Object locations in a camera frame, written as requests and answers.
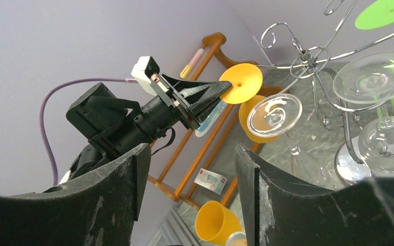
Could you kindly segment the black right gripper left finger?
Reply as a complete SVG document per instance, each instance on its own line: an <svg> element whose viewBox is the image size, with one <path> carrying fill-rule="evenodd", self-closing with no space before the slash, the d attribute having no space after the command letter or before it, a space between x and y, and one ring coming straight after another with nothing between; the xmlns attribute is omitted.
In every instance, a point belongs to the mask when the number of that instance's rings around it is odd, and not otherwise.
<svg viewBox="0 0 394 246"><path fill-rule="evenodd" d="M150 162L142 143L42 193L0 196L0 245L130 245Z"/></svg>

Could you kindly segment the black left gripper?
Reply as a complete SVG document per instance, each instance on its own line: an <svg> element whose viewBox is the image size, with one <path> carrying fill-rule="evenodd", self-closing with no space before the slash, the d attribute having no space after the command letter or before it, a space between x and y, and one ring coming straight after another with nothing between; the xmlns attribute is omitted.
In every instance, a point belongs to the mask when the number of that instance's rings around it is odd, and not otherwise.
<svg viewBox="0 0 394 246"><path fill-rule="evenodd" d="M193 81L153 73L150 87L187 129L196 130L221 101L229 81Z"/></svg>

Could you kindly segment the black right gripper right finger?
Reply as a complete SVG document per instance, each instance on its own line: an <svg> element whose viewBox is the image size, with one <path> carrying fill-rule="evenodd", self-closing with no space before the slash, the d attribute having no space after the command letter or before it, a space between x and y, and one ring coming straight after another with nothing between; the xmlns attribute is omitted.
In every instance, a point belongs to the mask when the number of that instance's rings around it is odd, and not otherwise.
<svg viewBox="0 0 394 246"><path fill-rule="evenodd" d="M332 191L243 145L234 163L249 245L394 245L394 177Z"/></svg>

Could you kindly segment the orange goblet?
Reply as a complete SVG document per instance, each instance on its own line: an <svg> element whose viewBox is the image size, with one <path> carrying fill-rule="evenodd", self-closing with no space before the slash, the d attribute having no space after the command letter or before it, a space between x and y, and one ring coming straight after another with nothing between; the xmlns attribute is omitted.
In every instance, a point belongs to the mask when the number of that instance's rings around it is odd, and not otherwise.
<svg viewBox="0 0 394 246"><path fill-rule="evenodd" d="M194 227L199 239L217 245L225 245L231 234L242 231L237 216L214 200L199 209Z"/></svg>
<svg viewBox="0 0 394 246"><path fill-rule="evenodd" d="M231 88L220 98L230 105L239 105L239 122L247 137L255 143L266 144L277 137L259 137L250 132L247 127L247 118L252 108L270 95L281 92L281 86L262 86L263 74L256 65L242 63L228 68L219 78L220 81L229 81Z"/></svg>

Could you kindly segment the clear champagne flute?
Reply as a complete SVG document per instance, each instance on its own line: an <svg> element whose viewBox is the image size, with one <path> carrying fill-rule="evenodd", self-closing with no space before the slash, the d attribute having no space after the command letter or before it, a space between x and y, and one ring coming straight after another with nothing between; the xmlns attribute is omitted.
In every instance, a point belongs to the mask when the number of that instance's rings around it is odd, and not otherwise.
<svg viewBox="0 0 394 246"><path fill-rule="evenodd" d="M297 124L302 112L303 105L295 95L272 95L251 109L247 117L247 128L261 138L283 135L289 147L293 175L312 185L336 190L337 184L323 162L291 140L289 131Z"/></svg>

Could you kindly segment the orange goblet front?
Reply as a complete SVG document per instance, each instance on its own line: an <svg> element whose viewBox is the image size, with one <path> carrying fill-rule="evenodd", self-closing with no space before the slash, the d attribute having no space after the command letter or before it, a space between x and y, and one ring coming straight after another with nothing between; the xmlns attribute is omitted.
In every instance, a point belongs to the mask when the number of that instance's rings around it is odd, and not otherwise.
<svg viewBox="0 0 394 246"><path fill-rule="evenodd" d="M199 239L217 245L225 245L231 234L242 231L237 216L214 200L199 209L194 227Z"/></svg>

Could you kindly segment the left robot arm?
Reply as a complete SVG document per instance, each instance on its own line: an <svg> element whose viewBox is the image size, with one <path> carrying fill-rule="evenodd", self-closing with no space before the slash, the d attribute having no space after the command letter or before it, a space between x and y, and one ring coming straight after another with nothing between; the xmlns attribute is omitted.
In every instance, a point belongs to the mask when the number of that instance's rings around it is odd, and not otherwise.
<svg viewBox="0 0 394 246"><path fill-rule="evenodd" d="M152 81L167 88L144 106L137 101L117 98L98 83L74 102L67 120L88 140L90 159L76 160L69 179L103 166L141 143L152 144L180 122L196 130L215 109L229 81L188 81L153 73Z"/></svg>

